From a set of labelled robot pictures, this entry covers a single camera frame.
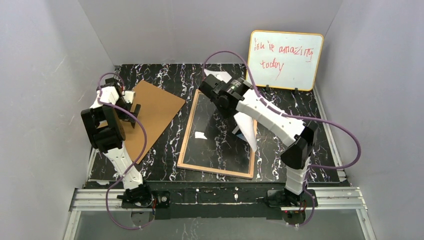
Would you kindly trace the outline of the brown cardboard backing board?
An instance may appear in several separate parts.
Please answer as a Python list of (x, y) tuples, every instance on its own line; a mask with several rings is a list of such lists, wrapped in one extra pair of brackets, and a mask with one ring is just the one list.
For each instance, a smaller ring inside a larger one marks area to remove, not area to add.
[(180, 111), (185, 100), (146, 81), (140, 81), (133, 91), (135, 97), (131, 111), (134, 111), (136, 104), (141, 105), (137, 118), (146, 131), (147, 139), (144, 138), (143, 131), (137, 123), (135, 128), (132, 128), (130, 122), (121, 120), (120, 123), (125, 134), (124, 145), (129, 157), (133, 162), (139, 164), (142, 160), (136, 160), (136, 158), (143, 146), (146, 147), (141, 155), (142, 158), (147, 155), (147, 152)]

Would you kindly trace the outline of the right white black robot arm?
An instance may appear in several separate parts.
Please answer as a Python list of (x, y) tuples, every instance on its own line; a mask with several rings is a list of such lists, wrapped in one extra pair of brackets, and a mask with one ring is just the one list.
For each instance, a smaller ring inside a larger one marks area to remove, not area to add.
[(220, 80), (207, 75), (199, 85), (203, 93), (216, 106), (223, 117), (233, 117), (238, 131), (247, 140), (251, 149), (257, 150), (253, 122), (271, 131), (286, 146), (280, 155), (286, 166), (286, 183), (283, 190), (270, 193), (266, 203), (270, 207), (306, 208), (308, 167), (317, 140), (318, 125), (287, 117), (275, 105), (257, 94), (256, 88), (243, 78)]

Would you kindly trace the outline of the printed photo with white border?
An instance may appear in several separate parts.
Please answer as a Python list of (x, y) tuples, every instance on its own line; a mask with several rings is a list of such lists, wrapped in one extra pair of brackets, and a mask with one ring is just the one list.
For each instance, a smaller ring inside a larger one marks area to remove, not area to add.
[[(204, 79), (209, 74), (212, 74), (215, 77), (217, 77), (219, 80), (223, 80), (225, 82), (228, 82), (230, 78), (239, 78), (239, 77), (230, 76), (230, 74), (226, 71), (211, 71), (211, 70), (205, 69), (203, 73), (204, 73)], [(251, 149), (255, 152), (257, 150), (257, 140), (256, 140), (256, 132), (255, 132), (253, 118), (240, 111), (238, 111), (234, 116), (231, 116), (231, 117), (234, 118), (236, 122), (236, 127), (232, 131), (232, 133), (240, 137), (242, 140), (246, 141), (251, 147)]]

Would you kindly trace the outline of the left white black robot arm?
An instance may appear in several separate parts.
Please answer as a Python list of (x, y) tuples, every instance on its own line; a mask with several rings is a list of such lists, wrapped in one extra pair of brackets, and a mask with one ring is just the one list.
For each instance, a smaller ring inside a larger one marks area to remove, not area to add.
[(146, 208), (154, 203), (154, 197), (126, 149), (122, 125), (140, 125), (138, 115), (142, 106), (134, 103), (136, 93), (125, 89), (119, 81), (121, 78), (115, 74), (99, 84), (96, 100), (80, 115), (92, 147), (107, 157), (121, 178), (125, 192), (118, 199)]

